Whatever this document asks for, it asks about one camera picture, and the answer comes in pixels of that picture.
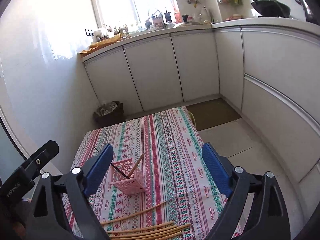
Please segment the wooden chopstick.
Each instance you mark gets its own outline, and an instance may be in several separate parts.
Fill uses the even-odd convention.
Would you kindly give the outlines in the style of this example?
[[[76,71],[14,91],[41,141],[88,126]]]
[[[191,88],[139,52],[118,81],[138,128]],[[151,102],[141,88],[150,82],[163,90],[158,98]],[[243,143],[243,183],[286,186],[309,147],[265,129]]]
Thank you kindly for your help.
[[[161,229],[151,229],[146,232],[129,232],[129,233],[117,233],[117,234],[110,234],[111,239],[123,239],[123,238],[131,238],[131,237],[141,237],[141,236],[147,236],[147,235],[153,235],[153,234],[159,234],[163,232],[172,232],[175,230],[184,230],[186,228],[189,228],[190,223],[184,224],[184,225],[171,225],[171,226],[165,226]]]
[[[140,162],[142,161],[143,157],[144,157],[145,153],[142,153],[141,156],[139,157],[138,161],[134,164],[133,168],[131,169],[131,171],[129,172],[129,174],[127,175],[128,177],[131,177],[133,175],[133,173],[135,172],[136,168],[138,167],[138,165],[140,164]]]
[[[145,210],[142,210],[142,211],[139,211],[139,212],[130,214],[130,215],[126,216],[126,217],[120,217],[120,218],[116,218],[116,219],[113,219],[113,220],[101,222],[100,224],[101,224],[102,226],[105,226],[105,225],[107,225],[107,224],[119,222],[119,221],[122,221],[122,220],[127,220],[127,219],[129,219],[129,218],[136,217],[136,216],[139,216],[139,215],[144,214],[144,213],[146,213],[146,212],[149,212],[149,211],[151,211],[151,210],[153,210],[153,209],[156,209],[157,207],[160,207],[161,205],[165,204],[166,202],[167,202],[167,201],[165,200],[165,201],[163,201],[163,202],[161,202],[161,203],[159,203],[159,204],[156,204],[155,206],[152,206],[152,207],[150,207],[150,208],[147,208],[147,209],[145,209]]]
[[[162,228],[165,227],[167,225],[173,225],[174,221],[170,221],[170,222],[166,222],[166,223],[162,223],[162,224],[157,224],[157,225],[153,225],[153,226],[148,226],[148,227],[144,227],[144,228],[138,228],[138,229],[130,229],[130,230],[120,230],[120,231],[106,231],[107,233],[110,234],[117,234],[117,233],[129,233],[129,232],[141,232],[141,231],[148,231],[151,229],[157,229],[157,228]]]
[[[123,238],[123,239],[133,239],[133,240],[152,240],[152,239],[160,239],[160,238],[165,238],[168,239],[170,237],[175,237],[175,236],[179,236],[182,234],[182,230],[178,231],[172,231],[172,232],[163,232],[163,233],[159,233],[159,234],[153,234],[153,235],[147,235],[147,236],[141,236],[141,237],[131,237],[131,238]]]

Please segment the white kitchen cabinets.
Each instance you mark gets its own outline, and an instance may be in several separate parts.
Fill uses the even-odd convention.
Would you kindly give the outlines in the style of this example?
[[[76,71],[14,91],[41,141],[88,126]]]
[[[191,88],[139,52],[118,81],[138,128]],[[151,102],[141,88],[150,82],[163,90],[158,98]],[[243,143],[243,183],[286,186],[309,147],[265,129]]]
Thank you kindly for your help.
[[[248,18],[153,31],[83,59],[100,102],[128,113],[221,96],[265,140],[300,203],[319,203],[319,26]]]

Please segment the pink perforated utensil basket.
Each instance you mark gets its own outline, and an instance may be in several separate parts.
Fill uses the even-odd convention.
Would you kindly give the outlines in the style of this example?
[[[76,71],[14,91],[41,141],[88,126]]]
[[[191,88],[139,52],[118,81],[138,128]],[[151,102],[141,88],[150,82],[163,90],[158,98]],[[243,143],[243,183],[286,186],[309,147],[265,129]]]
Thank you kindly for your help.
[[[144,175],[132,158],[111,164],[110,184],[127,196],[146,191]]]

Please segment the dark trash bin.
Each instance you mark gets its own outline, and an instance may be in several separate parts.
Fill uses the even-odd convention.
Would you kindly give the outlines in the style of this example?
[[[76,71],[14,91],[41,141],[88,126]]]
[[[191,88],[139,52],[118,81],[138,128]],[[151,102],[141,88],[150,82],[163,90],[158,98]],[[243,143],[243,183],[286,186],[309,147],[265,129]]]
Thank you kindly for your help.
[[[95,110],[93,119],[100,127],[112,126],[124,122],[123,103],[116,100],[103,104]]]

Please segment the patterned tablecloth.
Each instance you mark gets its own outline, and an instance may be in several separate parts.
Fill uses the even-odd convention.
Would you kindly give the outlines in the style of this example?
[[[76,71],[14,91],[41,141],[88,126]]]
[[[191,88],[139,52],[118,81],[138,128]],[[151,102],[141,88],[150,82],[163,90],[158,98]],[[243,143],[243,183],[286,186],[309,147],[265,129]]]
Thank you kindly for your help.
[[[127,196],[111,182],[108,170],[89,203],[100,222],[126,217],[163,201],[165,204],[136,217],[107,224],[106,231],[144,228],[174,221],[190,223],[171,239],[204,239],[221,214],[227,198],[206,167],[203,140],[185,107],[172,108],[85,134],[73,160],[80,167],[106,144],[113,147],[113,162],[132,158],[144,175],[146,191]]]

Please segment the brown floor mat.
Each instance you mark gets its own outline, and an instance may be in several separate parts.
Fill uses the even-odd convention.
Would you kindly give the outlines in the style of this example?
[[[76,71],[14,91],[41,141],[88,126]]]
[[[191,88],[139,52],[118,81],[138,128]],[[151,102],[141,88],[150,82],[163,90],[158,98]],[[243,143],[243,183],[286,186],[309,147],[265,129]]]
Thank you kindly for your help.
[[[187,106],[187,110],[193,114],[198,131],[241,118],[240,114],[221,98]]]

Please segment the yellow cloth on counter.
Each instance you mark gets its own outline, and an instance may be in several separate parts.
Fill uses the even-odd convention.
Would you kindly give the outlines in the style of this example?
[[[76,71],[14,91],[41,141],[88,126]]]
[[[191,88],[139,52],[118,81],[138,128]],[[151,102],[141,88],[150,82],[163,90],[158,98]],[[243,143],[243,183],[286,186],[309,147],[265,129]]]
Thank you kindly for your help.
[[[82,50],[81,52],[78,52],[78,54],[80,55],[81,58],[83,58],[84,56],[87,56],[101,48],[120,42],[121,38],[122,38],[121,34],[117,34],[112,38],[95,42],[94,44],[91,44],[88,49]]]

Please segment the white electric kettle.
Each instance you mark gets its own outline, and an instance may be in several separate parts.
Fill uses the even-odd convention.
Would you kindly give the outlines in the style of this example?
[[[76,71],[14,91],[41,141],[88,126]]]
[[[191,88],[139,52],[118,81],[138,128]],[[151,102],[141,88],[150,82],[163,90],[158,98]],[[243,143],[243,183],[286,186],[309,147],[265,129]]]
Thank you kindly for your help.
[[[201,14],[201,21],[204,24],[211,24],[212,18],[210,16],[210,12],[208,11],[208,9],[206,7],[201,8],[200,14]]]

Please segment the black wok pan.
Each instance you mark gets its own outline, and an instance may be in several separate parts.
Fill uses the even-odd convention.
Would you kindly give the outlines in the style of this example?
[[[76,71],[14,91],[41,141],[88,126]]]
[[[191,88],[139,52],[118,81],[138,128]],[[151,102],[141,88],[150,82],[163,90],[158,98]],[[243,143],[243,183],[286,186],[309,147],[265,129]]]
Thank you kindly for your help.
[[[289,18],[291,14],[290,7],[277,0],[252,0],[251,6],[262,17]]]

